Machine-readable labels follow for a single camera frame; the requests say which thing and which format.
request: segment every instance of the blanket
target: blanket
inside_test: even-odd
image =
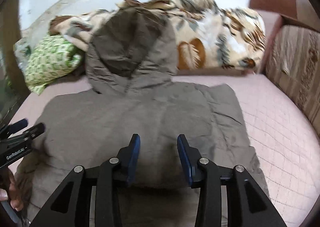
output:
[[[183,176],[182,133],[216,164],[243,165],[268,194],[235,93],[228,85],[172,82],[176,52],[169,18],[140,6],[119,10],[96,31],[86,54],[93,89],[50,101],[38,120],[47,127],[41,145],[18,166],[26,223],[74,166],[99,166],[134,133],[141,138],[134,187],[119,189],[124,226],[194,226],[199,190]],[[222,201],[226,225],[225,189]]]
[[[259,67],[265,44],[264,23],[249,8],[220,9],[214,0],[151,0],[141,3],[123,0],[120,10],[142,7],[166,15],[173,25],[178,69]],[[80,16],[58,16],[50,34],[60,33],[78,48],[87,51],[92,35],[116,11],[97,10]]]

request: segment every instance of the brown leaf print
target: brown leaf print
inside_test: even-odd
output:
[[[189,43],[182,41],[178,46],[179,64],[178,69],[198,69],[204,66],[205,49],[198,38]]]

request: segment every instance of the silver bolt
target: silver bolt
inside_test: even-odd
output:
[[[241,165],[237,165],[237,166],[236,166],[236,171],[238,171],[238,172],[243,172],[243,171],[244,171],[244,167],[241,166]]]
[[[207,158],[201,158],[200,163],[205,165],[209,163],[209,160]]]
[[[75,169],[74,169],[74,171],[75,171],[76,173],[79,173],[79,172],[81,172],[82,170],[83,170],[83,167],[82,167],[82,166],[76,166]]]
[[[110,158],[109,162],[110,162],[111,164],[116,164],[116,163],[119,162],[119,159],[118,159],[118,158]]]

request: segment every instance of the quilted mattress cover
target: quilted mattress cover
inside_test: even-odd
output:
[[[319,139],[302,112],[262,74],[175,76],[172,80],[207,86],[226,83],[235,91],[271,201],[288,227],[299,226],[320,194]],[[85,76],[61,78],[40,96],[31,93],[12,122],[27,118],[32,126],[53,97],[90,88]],[[18,163],[10,166],[13,172]]]

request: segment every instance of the green checkered pillow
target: green checkered pillow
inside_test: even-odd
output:
[[[25,71],[30,91],[41,94],[52,80],[75,70],[81,63],[80,52],[62,35],[44,37],[31,54]]]

